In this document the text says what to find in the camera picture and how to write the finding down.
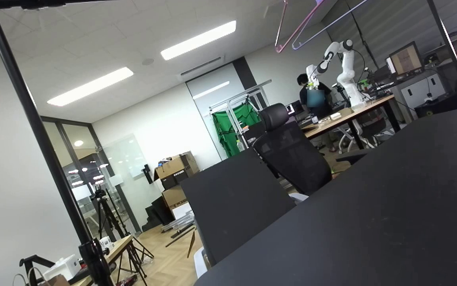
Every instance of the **cable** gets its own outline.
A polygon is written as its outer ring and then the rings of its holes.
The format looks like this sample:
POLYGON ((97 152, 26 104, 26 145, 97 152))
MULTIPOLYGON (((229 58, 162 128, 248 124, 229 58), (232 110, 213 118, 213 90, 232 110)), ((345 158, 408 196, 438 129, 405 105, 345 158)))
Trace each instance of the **cable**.
POLYGON ((370 58, 372 58, 372 61, 373 61, 373 66, 375 66, 376 69, 380 69, 380 66, 376 64, 376 59, 375 59, 375 56, 373 56, 373 53, 372 53, 372 50, 370 50, 370 47, 369 47, 365 37, 362 36, 361 26, 359 26, 359 23, 357 23, 354 13, 351 13, 351 16, 353 16, 353 21, 354 21, 354 24, 356 24, 356 29, 357 29, 359 39, 361 39, 362 45, 365 47, 367 53, 370 55, 370 58))
POLYGON ((362 78, 362 75, 365 74, 365 70, 367 70, 367 59, 365 59, 365 56, 361 53, 361 51, 357 51, 357 50, 354 50, 359 56, 361 56, 361 59, 362 59, 362 72, 359 74, 359 80, 357 80, 357 83, 361 82, 361 78, 362 78))

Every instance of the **monitor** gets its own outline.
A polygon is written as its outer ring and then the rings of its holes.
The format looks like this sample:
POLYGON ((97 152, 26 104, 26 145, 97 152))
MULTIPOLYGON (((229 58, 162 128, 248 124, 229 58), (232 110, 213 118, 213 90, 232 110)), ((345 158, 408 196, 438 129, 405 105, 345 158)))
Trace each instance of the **monitor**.
POLYGON ((416 43, 410 43, 405 48, 392 53, 388 59, 391 74, 407 77, 410 74, 423 70, 423 63, 418 53, 416 43))
POLYGON ((300 101, 292 102, 291 105, 288 105, 288 110, 289 110, 289 115, 302 115, 302 113, 305 113, 305 109, 304 109, 300 101))

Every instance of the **computer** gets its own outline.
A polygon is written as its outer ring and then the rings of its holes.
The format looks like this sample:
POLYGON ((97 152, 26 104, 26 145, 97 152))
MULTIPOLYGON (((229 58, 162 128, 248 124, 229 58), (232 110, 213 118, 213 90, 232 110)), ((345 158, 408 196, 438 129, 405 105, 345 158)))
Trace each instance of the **computer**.
POLYGON ((408 78, 423 72, 423 63, 416 43, 410 43, 388 58, 388 67, 397 78, 408 78))
POLYGON ((288 105, 288 110, 289 110, 289 115, 292 118, 296 118, 296 123, 302 123, 302 121, 305 121, 310 117, 310 113, 304 109, 300 101, 292 102, 291 105, 288 105))

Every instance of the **glass partition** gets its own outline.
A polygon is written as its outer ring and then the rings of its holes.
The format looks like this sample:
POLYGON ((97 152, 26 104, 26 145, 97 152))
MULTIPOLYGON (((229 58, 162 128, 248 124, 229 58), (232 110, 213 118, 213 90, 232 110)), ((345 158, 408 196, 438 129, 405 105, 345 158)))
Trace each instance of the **glass partition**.
POLYGON ((146 223, 146 207, 162 196, 161 185, 146 180, 143 169, 150 163, 134 136, 105 147, 107 158, 118 174, 112 182, 121 185, 140 223, 146 223))
POLYGON ((202 115, 202 120, 211 136, 211 140, 221 156, 227 159, 227 147, 223 145, 223 136, 218 132, 213 113, 226 112, 227 101, 245 91, 235 67, 226 66, 200 78, 188 82, 188 90, 202 115))
POLYGON ((126 194, 113 185, 115 172, 89 124, 45 121, 45 126, 91 234, 113 240, 127 233, 140 234, 126 194))

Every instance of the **cabinet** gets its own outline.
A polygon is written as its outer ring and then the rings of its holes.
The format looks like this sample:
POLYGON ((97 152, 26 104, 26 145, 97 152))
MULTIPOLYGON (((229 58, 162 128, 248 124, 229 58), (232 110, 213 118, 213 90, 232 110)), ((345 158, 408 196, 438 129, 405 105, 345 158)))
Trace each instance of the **cabinet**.
POLYGON ((437 74, 415 83, 407 82, 402 86, 402 96, 411 110, 424 105, 427 101, 435 101, 446 94, 446 90, 437 74))

